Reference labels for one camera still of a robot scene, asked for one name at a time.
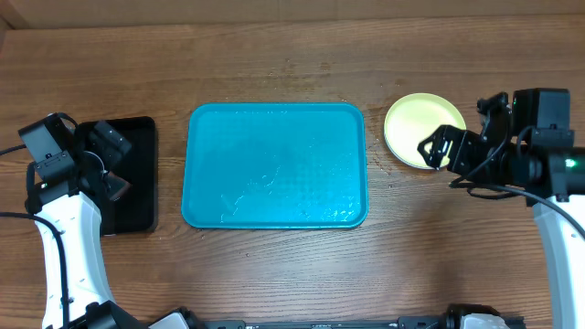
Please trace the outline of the green rimmed yellow plate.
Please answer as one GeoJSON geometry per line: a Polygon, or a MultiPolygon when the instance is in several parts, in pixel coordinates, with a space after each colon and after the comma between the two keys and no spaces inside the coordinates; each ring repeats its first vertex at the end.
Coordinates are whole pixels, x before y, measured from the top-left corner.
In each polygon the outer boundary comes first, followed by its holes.
{"type": "Polygon", "coordinates": [[[430,93],[413,93],[394,102],[384,121],[384,137],[389,150],[406,165],[431,169],[417,148],[441,125],[465,130],[458,109],[444,98],[430,93]]]}

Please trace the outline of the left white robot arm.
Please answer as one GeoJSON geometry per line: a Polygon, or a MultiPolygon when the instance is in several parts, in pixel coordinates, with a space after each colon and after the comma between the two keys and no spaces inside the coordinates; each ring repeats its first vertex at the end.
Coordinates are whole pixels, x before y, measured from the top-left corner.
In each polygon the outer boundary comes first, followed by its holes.
{"type": "Polygon", "coordinates": [[[114,301],[101,237],[157,226],[154,120],[77,124],[53,113],[18,134],[33,158],[26,209],[36,218],[44,251],[43,327],[143,327],[114,301]]]}

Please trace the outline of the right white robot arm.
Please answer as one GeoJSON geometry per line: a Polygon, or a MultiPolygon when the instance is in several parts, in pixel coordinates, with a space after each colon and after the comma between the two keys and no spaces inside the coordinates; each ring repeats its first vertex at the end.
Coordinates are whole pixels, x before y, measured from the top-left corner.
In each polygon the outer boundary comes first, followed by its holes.
{"type": "Polygon", "coordinates": [[[566,89],[517,90],[477,102],[480,133],[439,126],[417,147],[426,165],[457,175],[470,196],[522,196],[545,252],[553,325],[584,325],[584,150],[566,89]]]}

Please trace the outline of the black pink sponge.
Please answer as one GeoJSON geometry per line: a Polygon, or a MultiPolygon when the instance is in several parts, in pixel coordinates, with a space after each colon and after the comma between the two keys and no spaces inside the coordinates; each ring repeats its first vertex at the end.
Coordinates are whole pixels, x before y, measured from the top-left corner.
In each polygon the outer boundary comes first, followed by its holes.
{"type": "Polygon", "coordinates": [[[118,200],[132,186],[128,181],[126,181],[125,179],[117,176],[113,172],[109,172],[103,178],[103,182],[104,182],[105,187],[106,187],[107,197],[111,201],[118,200]]]}

